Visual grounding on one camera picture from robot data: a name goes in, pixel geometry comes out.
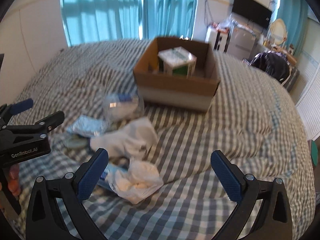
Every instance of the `blue curtain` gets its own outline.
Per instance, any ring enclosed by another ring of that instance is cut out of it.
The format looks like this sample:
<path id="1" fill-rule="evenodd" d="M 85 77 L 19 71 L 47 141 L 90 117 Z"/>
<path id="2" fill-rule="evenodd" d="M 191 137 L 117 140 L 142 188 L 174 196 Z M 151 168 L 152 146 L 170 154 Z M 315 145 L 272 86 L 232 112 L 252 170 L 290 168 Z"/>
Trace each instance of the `blue curtain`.
<path id="1" fill-rule="evenodd" d="M 139 38 L 139 0 L 61 0 L 70 46 Z"/>
<path id="2" fill-rule="evenodd" d="M 193 33 L 197 0 L 143 0 L 143 38 L 183 36 Z"/>
<path id="3" fill-rule="evenodd" d="M 155 36 L 191 38 L 197 0 L 61 0 L 70 46 Z"/>
<path id="4" fill-rule="evenodd" d="M 308 3 L 305 0 L 280 0 L 277 18 L 282 19 L 287 26 L 287 47 L 293 44 L 294 55 L 299 56 L 306 36 Z"/>

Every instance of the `checkered bedding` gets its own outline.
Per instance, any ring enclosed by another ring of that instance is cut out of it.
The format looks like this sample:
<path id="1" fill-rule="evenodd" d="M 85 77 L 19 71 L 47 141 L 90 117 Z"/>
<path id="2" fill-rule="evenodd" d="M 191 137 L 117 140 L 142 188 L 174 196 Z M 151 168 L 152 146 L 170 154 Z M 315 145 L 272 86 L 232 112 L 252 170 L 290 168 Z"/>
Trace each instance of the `checkered bedding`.
<path id="1" fill-rule="evenodd" d="M 69 150 L 65 129 L 81 114 L 102 118 L 106 93 L 136 90 L 132 67 L 148 41 L 83 44 L 65 49 L 43 67 L 17 98 L 34 99 L 33 109 L 12 124 L 32 124 L 64 111 L 63 125 L 50 136 L 49 155 L 21 163 L 22 213 L 15 227 L 25 234 L 30 193 L 37 176 L 61 178 L 90 158 L 88 149 Z M 288 192 L 294 239 L 315 211 L 314 176 L 307 137 L 295 106 L 283 87 L 262 71 L 215 52 L 221 84 L 207 114 L 146 105 L 159 143 L 146 160 L 154 163 L 164 186 L 132 205 L 97 186 L 83 205 L 108 239 L 211 239 L 235 207 L 210 166 L 220 149 L 243 173 L 272 181 L 281 177 Z M 77 232 L 59 201 L 70 232 Z M 255 206 L 241 236 L 249 232 Z"/>

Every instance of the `white carton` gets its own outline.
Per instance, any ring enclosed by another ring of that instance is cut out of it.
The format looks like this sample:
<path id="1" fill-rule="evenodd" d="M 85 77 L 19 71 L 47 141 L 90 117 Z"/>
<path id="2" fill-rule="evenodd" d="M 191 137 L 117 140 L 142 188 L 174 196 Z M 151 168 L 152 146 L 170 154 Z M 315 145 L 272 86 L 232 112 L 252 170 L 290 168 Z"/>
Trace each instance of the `white carton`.
<path id="1" fill-rule="evenodd" d="M 163 61 L 164 73 L 192 76 L 197 58 L 183 47 L 160 51 L 158 57 Z"/>

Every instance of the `black bag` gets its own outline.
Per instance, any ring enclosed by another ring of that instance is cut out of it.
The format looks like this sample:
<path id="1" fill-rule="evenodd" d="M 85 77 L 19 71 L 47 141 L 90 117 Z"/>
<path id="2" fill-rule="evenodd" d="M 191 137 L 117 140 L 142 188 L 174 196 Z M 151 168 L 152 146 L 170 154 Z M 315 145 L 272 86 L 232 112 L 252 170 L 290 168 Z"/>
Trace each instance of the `black bag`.
<path id="1" fill-rule="evenodd" d="M 287 57 L 275 51 L 262 52 L 250 63 L 250 66 L 261 69 L 281 84 L 290 76 L 289 65 Z"/>

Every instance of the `human hand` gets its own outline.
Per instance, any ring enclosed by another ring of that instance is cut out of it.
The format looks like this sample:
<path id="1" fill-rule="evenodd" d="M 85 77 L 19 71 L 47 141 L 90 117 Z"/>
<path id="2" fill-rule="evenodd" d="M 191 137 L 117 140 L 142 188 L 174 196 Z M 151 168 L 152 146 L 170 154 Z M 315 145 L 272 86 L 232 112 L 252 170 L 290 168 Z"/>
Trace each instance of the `human hand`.
<path id="1" fill-rule="evenodd" d="M 12 194 L 17 197 L 21 193 L 20 185 L 19 185 L 19 164 L 12 165 L 9 170 L 9 181 L 8 188 L 12 192 Z"/>

